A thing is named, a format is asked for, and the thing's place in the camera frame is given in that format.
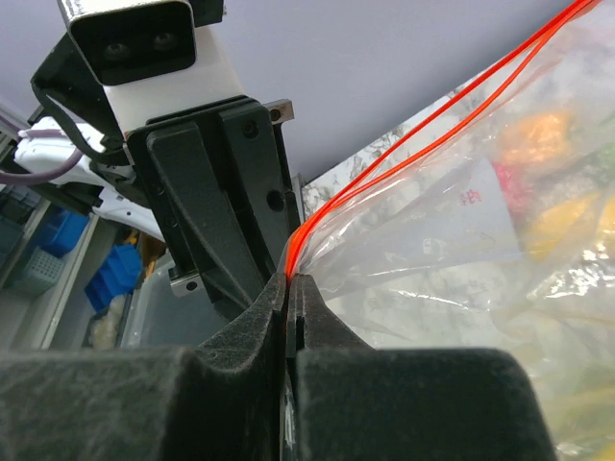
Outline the green toy apple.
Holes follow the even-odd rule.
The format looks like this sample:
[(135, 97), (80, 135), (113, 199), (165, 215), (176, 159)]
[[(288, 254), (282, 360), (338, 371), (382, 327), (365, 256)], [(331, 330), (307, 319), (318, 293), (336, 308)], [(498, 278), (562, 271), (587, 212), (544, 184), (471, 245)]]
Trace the green toy apple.
[(609, 142), (588, 157), (586, 171), (599, 185), (609, 185), (614, 181), (614, 151), (614, 143)]

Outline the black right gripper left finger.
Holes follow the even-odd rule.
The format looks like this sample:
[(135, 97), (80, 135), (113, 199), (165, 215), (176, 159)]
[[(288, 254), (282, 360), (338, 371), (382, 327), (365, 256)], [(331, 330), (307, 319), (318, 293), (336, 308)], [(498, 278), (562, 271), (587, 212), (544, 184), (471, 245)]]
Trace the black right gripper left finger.
[(286, 280), (198, 347), (1, 356), (5, 460), (277, 460)]

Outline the red toy apple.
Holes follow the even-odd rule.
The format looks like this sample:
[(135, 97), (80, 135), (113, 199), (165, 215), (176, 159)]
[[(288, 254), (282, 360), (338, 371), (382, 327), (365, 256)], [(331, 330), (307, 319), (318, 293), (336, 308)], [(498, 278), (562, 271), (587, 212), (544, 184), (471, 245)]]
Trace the red toy apple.
[(527, 207), (528, 192), (519, 169), (499, 162), (493, 162), (492, 166), (509, 211), (516, 215), (522, 214)]

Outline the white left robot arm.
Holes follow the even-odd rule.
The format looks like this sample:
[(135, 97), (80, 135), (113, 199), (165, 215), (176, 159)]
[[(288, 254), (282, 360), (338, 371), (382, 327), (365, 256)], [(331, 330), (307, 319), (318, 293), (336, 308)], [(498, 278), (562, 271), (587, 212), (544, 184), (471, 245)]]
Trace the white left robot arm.
[(32, 79), (44, 117), (15, 162), (163, 241), (177, 293), (249, 306), (298, 227), (292, 103), (246, 96), (210, 28), (64, 36)]

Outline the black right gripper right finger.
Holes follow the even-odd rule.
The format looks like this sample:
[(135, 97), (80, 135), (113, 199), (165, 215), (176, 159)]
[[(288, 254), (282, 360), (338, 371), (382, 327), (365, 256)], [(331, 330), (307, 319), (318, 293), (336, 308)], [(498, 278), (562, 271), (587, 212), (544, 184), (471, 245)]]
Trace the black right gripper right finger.
[(555, 457), (529, 378), (506, 352), (375, 350), (302, 275), (290, 284), (287, 334), (303, 460)]

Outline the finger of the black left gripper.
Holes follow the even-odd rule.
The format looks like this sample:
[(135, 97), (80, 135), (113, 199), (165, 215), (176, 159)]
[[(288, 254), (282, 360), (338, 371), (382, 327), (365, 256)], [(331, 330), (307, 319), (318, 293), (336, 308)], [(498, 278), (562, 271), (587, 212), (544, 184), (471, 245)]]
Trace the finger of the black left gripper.
[(200, 130), (189, 122), (147, 135), (182, 234), (203, 283), (242, 307), (250, 306), (264, 281), (227, 194), (215, 177)]
[(240, 185), (247, 200), (255, 259), (265, 275), (276, 273), (294, 232), (294, 196), (290, 188), (282, 130), (260, 103), (238, 103), (220, 113)]

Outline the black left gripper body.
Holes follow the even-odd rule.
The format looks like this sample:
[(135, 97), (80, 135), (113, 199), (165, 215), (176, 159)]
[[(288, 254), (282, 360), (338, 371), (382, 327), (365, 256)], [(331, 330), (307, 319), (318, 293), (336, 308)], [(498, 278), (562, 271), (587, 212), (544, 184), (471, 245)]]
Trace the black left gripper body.
[(74, 42), (64, 36), (31, 80), (43, 111), (75, 132), (75, 111), (101, 131), (100, 160), (132, 165), (174, 259), (171, 279), (213, 300), (250, 305), (300, 224), (283, 143), (289, 100), (246, 96), (148, 121), (126, 140)]

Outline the orange toy bell pepper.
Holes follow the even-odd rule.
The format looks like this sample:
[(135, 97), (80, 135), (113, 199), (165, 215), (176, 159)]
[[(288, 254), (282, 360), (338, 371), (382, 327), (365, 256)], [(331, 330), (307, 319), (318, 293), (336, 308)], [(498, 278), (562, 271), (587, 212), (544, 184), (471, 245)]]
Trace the orange toy bell pepper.
[(571, 148), (572, 115), (547, 111), (508, 124), (499, 136), (499, 162), (522, 165), (550, 161), (568, 154)]

